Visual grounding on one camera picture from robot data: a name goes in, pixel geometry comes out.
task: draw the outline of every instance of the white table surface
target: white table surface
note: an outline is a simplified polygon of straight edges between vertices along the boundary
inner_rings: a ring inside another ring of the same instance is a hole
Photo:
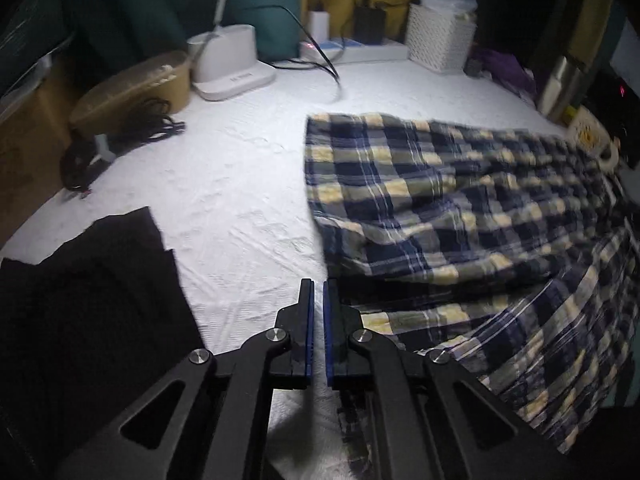
[[[380,112],[487,128],[562,130],[515,95],[464,75],[441,76],[410,61],[338,66],[342,92],[324,72],[279,71],[276,81],[221,103],[193,95],[179,136],[116,162],[85,200],[64,192],[43,205],[0,256],[37,263],[92,222],[150,206],[207,348],[239,347],[273,326],[316,282],[315,382],[276,392],[268,457],[287,480],[348,478],[335,394],[324,380],[321,288],[326,277],[305,198],[305,118],[317,112]]]

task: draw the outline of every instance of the plastic bag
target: plastic bag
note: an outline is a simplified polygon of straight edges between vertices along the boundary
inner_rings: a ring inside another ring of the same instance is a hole
[[[428,7],[437,12],[450,12],[453,14],[465,14],[478,7],[476,0],[420,0],[423,7]]]

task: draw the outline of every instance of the metal pivot bolt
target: metal pivot bolt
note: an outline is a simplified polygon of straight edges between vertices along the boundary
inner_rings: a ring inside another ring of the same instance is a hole
[[[437,365],[443,365],[449,362],[451,356],[446,350],[434,348],[429,352],[429,359]]]
[[[201,365],[209,360],[211,354],[206,348],[197,348],[189,354],[189,361],[195,365]]]
[[[353,337],[358,343],[366,343],[371,341],[373,334],[371,333],[370,330],[367,330],[366,328],[361,328],[359,330],[356,330],[351,335],[351,337]]]
[[[269,341],[282,341],[287,336],[287,331],[281,328],[270,328],[266,333],[267,339]]]

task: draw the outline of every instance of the plaid shirt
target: plaid shirt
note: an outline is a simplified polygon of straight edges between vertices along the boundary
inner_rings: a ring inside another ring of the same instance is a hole
[[[377,114],[309,118],[305,174],[329,275],[349,276],[364,325],[449,349],[567,452],[638,320],[615,177],[555,137]]]

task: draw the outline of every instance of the power strip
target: power strip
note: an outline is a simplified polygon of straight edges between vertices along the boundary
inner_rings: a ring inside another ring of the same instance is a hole
[[[406,45],[387,38],[380,45],[365,45],[354,40],[344,40],[344,43],[345,48],[342,54],[340,54],[342,50],[342,40],[340,39],[320,43],[320,48],[333,64],[409,59],[409,48]],[[307,41],[300,42],[300,59],[325,63],[318,50]]]

